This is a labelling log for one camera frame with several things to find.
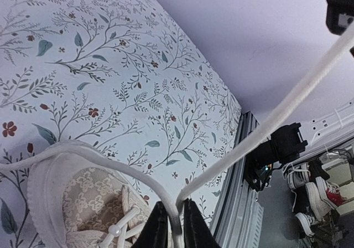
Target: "leaf pattern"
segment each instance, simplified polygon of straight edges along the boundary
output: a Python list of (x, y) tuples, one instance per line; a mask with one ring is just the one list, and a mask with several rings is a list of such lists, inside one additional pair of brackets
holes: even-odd
[(38, 54), (37, 56), (43, 56), (51, 47), (53, 47), (53, 43), (47, 40), (41, 40), (38, 43)]
[(2, 228), (7, 234), (16, 233), (17, 231), (16, 221), (12, 215), (10, 208), (2, 199), (1, 199), (0, 219), (1, 219)]
[(187, 159), (190, 162), (193, 162), (192, 158), (190, 157), (190, 155), (187, 153), (187, 151), (182, 150), (180, 151), (180, 153), (184, 156), (185, 159)]
[(35, 127), (37, 127), (37, 130), (40, 134), (40, 136), (42, 136), (42, 138), (44, 138), (45, 140), (47, 140), (47, 142), (49, 144), (54, 144), (56, 142), (56, 137), (54, 136), (54, 134), (51, 132), (51, 130), (48, 130), (42, 126), (36, 125), (35, 123), (32, 123)]
[[(240, 105), (156, 0), (0, 2), (0, 65), (11, 70), (0, 77), (2, 163), (81, 140), (176, 197), (232, 149)], [(1, 247), (45, 247), (29, 216), (29, 175), (0, 171)], [(225, 175), (192, 195), (207, 222)]]
[(159, 143), (159, 141), (152, 140), (152, 141), (150, 141), (150, 142), (147, 142), (147, 143), (146, 143), (146, 146), (149, 146), (149, 147), (159, 147), (159, 146), (160, 146), (160, 143)]
[(89, 85), (90, 82), (82, 82), (79, 86), (77, 86), (77, 90), (83, 90), (85, 88), (85, 86)]
[(82, 38), (78, 32), (76, 32), (76, 36), (75, 36), (74, 41), (75, 41), (75, 45), (78, 47), (82, 47), (84, 45), (84, 43), (82, 42)]
[(102, 55), (95, 54), (95, 55), (92, 56), (92, 58), (94, 58), (94, 59), (100, 59), (100, 60), (102, 60), (102, 61), (108, 62), (108, 61), (106, 60), (106, 58), (103, 57)]

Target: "black bracket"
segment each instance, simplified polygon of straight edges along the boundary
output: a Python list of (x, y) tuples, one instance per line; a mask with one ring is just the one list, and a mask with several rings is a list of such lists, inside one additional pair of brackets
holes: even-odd
[(246, 156), (244, 178), (252, 189), (263, 190), (269, 182), (273, 163), (286, 164), (300, 157), (308, 145), (303, 140), (300, 123), (285, 125), (270, 135), (270, 140), (260, 144)]
[[(342, 35), (354, 21), (354, 0), (327, 0), (326, 25), (329, 31)], [(354, 47), (350, 50), (354, 56)]]

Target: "cable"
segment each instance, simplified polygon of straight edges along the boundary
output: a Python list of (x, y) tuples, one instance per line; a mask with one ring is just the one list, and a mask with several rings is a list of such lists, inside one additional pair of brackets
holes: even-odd
[(183, 201), (213, 177), (238, 162), (272, 134), (313, 91), (316, 85), (329, 73), (344, 53), (354, 46), (354, 24), (340, 36), (337, 42), (320, 61), (297, 83), (285, 99), (271, 112), (269, 117), (231, 152), (205, 170), (200, 176), (185, 186), (176, 200), (178, 211), (183, 209)]
[(334, 150), (329, 150), (330, 153), (334, 153), (338, 156), (344, 156), (346, 158), (349, 158), (349, 156), (347, 154), (341, 154), (340, 152), (334, 151)]
[(285, 164), (282, 164), (282, 165), (280, 165), (280, 167), (278, 167), (278, 168), (272, 168), (272, 169), (265, 175), (264, 182), (262, 183), (262, 187), (261, 187), (260, 191), (263, 191), (264, 187), (266, 187), (267, 180), (268, 180), (269, 177), (273, 174), (273, 171), (276, 171), (276, 170), (278, 170), (278, 169), (283, 168), (284, 165), (285, 165)]
[(348, 150), (345, 150), (345, 149), (338, 149), (338, 148), (334, 148), (332, 150), (330, 150), (330, 152), (333, 152), (333, 151), (342, 151), (342, 152), (345, 152), (347, 155), (349, 155), (348, 157), (352, 157), (352, 154), (348, 151)]

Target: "white rope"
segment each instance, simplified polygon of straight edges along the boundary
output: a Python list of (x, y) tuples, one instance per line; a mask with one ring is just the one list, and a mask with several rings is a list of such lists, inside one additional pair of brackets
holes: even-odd
[(240, 142), (231, 152), (206, 169), (205, 172), (196, 177), (181, 190), (176, 200), (178, 211), (182, 211), (183, 201), (187, 199), (190, 194), (254, 150), (267, 136), (273, 133), (329, 73), (338, 62), (339, 58), (352, 47), (354, 47), (354, 24), (348, 27), (343, 35), (338, 38), (337, 42), (300, 82), (296, 84), (292, 91), (260, 126)]
[(125, 185), (123, 185), (122, 188), (122, 207), (123, 211), (129, 210), (129, 193)]
[(126, 243), (127, 228), (128, 224), (124, 225), (122, 228), (122, 234), (118, 237), (117, 248), (124, 248), (124, 244)]
[(169, 215), (172, 236), (175, 248), (182, 248), (183, 235), (179, 212), (183, 208), (183, 201), (195, 190), (227, 169), (250, 151), (255, 149), (264, 139), (273, 133), (296, 109), (297, 106), (310, 94), (316, 85), (329, 73), (339, 58), (354, 46), (354, 24), (350, 25), (347, 31), (337, 40), (330, 50), (321, 58), (305, 77), (292, 89), (287, 97), (273, 110), (269, 117), (257, 127), (248, 137), (246, 137), (237, 147), (226, 154), (221, 160), (210, 166), (203, 174), (195, 178), (185, 186), (177, 197), (176, 205), (171, 201), (171, 197), (161, 184), (144, 175), (140, 171), (120, 162), (111, 161), (102, 156), (97, 150), (90, 146), (78, 146), (72, 143), (63, 142), (61, 146), (54, 146), (43, 151), (41, 154), (28, 158), (25, 161), (12, 164), (0, 164), (0, 170), (13, 171), (15, 169), (27, 168), (32, 164), (39, 163), (49, 157), (61, 153), (74, 153), (82, 156), (92, 163), (106, 168), (111, 168), (126, 175), (140, 180), (149, 186), (161, 199)]

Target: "lace sneaker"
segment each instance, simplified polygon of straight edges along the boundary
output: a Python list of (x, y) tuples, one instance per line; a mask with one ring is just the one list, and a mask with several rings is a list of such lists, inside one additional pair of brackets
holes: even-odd
[(331, 207), (321, 200), (319, 190), (315, 183), (306, 183), (305, 187), (309, 197), (311, 210), (315, 214), (315, 217), (318, 220), (321, 220), (329, 211), (331, 211)]
[(313, 237), (315, 234), (313, 233), (311, 227), (318, 225), (320, 222), (316, 219), (314, 214), (309, 213), (297, 213), (296, 218), (299, 220), (305, 234), (309, 237)]
[(346, 198), (341, 196), (337, 184), (325, 181), (321, 177), (316, 178), (316, 184), (319, 189), (321, 200), (326, 202), (333, 209), (342, 205), (346, 200)]
[(309, 164), (304, 163), (298, 167), (286, 167), (284, 178), (287, 180), (290, 190), (304, 186), (310, 181)]
[(50, 248), (132, 247), (151, 212), (121, 174), (71, 153), (33, 165), (27, 191), (34, 226)]

